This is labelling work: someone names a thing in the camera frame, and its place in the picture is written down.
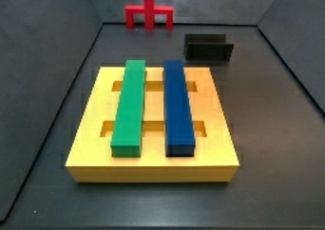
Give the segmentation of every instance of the green bar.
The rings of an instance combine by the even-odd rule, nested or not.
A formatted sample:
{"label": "green bar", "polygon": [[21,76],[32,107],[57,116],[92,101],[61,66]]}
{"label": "green bar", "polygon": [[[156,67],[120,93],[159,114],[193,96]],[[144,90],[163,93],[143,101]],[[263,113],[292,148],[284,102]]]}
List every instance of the green bar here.
{"label": "green bar", "polygon": [[144,60],[128,60],[125,63],[111,141],[112,156],[116,158],[140,157],[144,64]]}

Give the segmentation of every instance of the red object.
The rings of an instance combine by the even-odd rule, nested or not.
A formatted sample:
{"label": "red object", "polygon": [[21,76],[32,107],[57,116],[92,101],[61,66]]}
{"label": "red object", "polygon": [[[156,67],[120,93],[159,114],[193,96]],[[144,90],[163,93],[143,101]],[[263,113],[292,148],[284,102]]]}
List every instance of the red object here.
{"label": "red object", "polygon": [[144,28],[155,28],[155,15],[165,15],[165,29],[172,30],[173,8],[169,6],[155,6],[155,0],[143,0],[143,6],[125,6],[127,29],[135,28],[135,14],[144,14]]}

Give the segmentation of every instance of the gray wall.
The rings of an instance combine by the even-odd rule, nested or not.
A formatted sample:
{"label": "gray wall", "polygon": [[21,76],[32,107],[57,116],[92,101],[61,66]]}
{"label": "gray wall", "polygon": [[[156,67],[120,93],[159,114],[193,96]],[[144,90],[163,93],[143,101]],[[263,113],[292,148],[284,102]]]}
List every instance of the gray wall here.
{"label": "gray wall", "polygon": [[0,0],[0,220],[100,27],[88,0]]}
{"label": "gray wall", "polygon": [[[89,1],[105,23],[124,23],[124,6],[141,5],[141,0]],[[175,23],[256,25],[272,1],[156,0],[156,4],[173,6]]]}
{"label": "gray wall", "polygon": [[325,111],[325,1],[275,0],[259,29]]}

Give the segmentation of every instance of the blue block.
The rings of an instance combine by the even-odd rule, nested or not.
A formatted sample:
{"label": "blue block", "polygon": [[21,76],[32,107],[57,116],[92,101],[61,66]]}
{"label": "blue block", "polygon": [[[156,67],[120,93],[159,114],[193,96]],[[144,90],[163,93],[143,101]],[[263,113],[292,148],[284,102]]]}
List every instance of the blue block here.
{"label": "blue block", "polygon": [[195,137],[183,62],[163,61],[165,157],[193,157]]}

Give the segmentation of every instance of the yellow base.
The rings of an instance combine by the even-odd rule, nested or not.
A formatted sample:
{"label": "yellow base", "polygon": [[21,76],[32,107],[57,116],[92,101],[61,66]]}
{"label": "yellow base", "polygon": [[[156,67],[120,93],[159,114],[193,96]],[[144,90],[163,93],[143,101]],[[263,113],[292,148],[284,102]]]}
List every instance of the yellow base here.
{"label": "yellow base", "polygon": [[238,157],[207,67],[187,67],[195,156],[165,158],[163,68],[145,68],[140,158],[113,158],[109,147],[124,67],[101,67],[65,167],[76,182],[227,182]]}

